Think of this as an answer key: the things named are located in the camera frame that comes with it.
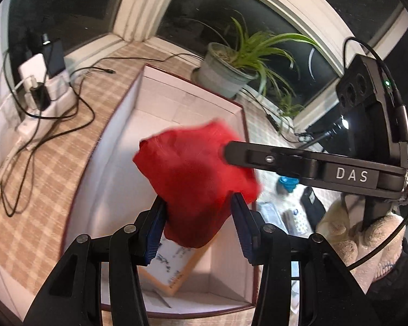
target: camera lens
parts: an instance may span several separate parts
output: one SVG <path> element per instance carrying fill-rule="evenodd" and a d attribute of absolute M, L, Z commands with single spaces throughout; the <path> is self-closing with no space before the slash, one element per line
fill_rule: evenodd
<path fill-rule="evenodd" d="M 350 84 L 350 85 L 348 86 L 347 92 L 348 92 L 349 103 L 350 103 L 351 105 L 354 105 L 357 96 L 356 96 L 356 94 L 355 94 L 355 89 L 354 89 L 353 85 Z"/>
<path fill-rule="evenodd" d="M 366 93 L 366 80 L 364 79 L 364 77 L 358 73 L 357 75 L 357 84 L 358 84 L 358 89 L 360 91 L 361 94 Z"/>

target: red cloth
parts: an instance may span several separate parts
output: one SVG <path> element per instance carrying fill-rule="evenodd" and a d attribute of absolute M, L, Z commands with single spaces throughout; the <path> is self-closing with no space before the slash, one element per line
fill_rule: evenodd
<path fill-rule="evenodd" d="M 177 128 L 142 140 L 133 158 L 157 194 L 168 203 L 165 236 L 184 247 L 207 244 L 230 216 L 225 199 L 241 192 L 257 199 L 259 185 L 251 168 L 229 165 L 224 146 L 239 141 L 225 124 Z"/>

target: black sleeve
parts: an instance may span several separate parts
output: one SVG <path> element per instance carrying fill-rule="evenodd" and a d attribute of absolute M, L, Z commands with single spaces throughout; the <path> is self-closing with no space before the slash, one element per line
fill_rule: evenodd
<path fill-rule="evenodd" d="M 382 325 L 408 325 L 408 250 L 405 248 L 395 267 L 367 291 Z"/>

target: white cardboard box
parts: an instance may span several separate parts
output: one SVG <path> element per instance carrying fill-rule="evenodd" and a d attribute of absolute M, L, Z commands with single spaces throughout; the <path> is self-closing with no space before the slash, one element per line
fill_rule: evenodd
<path fill-rule="evenodd" d="M 132 159 L 139 142 L 167 128 L 225 121 L 247 141 L 243 108 L 187 80 L 145 66 L 108 122 L 79 183 L 64 248 L 82 233 L 92 238 L 113 234 L 151 207 L 156 193 Z M 101 301 L 109 309 L 107 263 Z M 200 317 L 251 308 L 256 303 L 258 271 L 243 257 L 233 219 L 189 278 L 172 297 L 162 297 L 143 283 L 150 317 Z"/>

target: glove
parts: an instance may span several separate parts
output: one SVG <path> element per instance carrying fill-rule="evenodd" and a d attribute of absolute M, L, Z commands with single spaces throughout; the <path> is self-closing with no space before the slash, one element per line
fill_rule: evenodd
<path fill-rule="evenodd" d="M 351 227 L 348 212 L 363 212 L 364 205 L 361 196 L 347 195 L 331 205 L 316 228 L 316 232 L 327 239 L 347 266 L 381 244 L 403 220 L 401 216 L 389 213 L 365 231 L 361 231 L 361 223 Z M 402 253 L 404 234 L 405 227 L 382 251 L 351 271 L 364 293 L 374 281 L 393 269 Z"/>

